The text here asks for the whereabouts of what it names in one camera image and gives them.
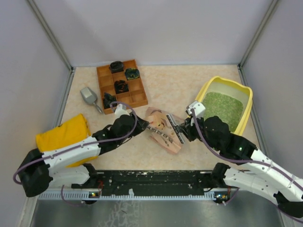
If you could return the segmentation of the silver metal scoop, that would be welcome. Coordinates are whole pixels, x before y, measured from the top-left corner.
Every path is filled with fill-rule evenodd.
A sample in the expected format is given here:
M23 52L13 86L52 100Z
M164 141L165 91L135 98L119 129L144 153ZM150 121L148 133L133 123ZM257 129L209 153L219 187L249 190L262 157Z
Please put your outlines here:
M97 105L97 95L89 87L81 89L80 94L86 104L94 106L99 113L103 113L101 108Z

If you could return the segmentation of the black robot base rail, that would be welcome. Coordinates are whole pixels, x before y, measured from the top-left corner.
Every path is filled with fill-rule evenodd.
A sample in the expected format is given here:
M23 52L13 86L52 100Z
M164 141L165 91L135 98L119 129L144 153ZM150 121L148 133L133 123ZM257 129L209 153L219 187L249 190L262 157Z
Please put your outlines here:
M227 188L223 180L212 178L210 171L198 170L102 170L84 184L72 184L73 189L101 190L103 196L188 196L204 195L207 190Z

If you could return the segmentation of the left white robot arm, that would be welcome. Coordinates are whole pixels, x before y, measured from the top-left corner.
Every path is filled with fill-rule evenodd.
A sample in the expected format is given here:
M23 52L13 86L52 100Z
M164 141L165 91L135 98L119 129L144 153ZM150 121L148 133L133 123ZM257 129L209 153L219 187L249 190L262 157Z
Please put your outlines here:
M13 181L22 185L27 197L35 197L51 187L62 185L98 184L98 175L86 159L98 157L120 147L147 129L149 122L134 114L124 114L113 124L91 136L63 148L47 152L33 149L13 175Z

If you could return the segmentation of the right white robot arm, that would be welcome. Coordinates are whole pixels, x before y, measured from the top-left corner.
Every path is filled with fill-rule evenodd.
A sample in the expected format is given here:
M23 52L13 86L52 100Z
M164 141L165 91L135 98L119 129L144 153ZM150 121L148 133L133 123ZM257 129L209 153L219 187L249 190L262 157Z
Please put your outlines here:
M303 180L288 172L248 139L236 135L217 116L206 120L189 117L177 126L189 141L200 140L218 158L253 172L248 175L229 165L218 163L212 171L212 183L242 188L257 194L289 217L303 217Z

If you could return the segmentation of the black bag sealing clip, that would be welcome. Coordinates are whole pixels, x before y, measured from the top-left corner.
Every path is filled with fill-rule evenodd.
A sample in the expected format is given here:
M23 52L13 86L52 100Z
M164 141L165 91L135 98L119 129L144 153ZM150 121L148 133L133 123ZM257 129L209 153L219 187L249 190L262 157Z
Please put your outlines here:
M170 122L172 129L174 130L178 140L180 141L181 144L184 144L185 141L184 141L183 137L181 136L181 131L178 129L178 124L176 123L175 118L171 114L167 114L166 117L167 117L168 121Z

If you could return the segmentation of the pink cat litter bag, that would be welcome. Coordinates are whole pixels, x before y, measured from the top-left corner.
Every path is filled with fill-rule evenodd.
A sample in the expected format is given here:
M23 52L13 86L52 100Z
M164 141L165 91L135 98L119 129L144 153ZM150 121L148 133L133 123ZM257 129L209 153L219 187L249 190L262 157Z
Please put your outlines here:
M177 154L180 152L183 144L180 143L172 129L166 117L167 114L170 113L155 107L148 107L145 112L145 120L150 123L147 129L151 131L152 140L171 154ZM182 118L174 114L171 115L173 115L178 125L183 123L184 120Z

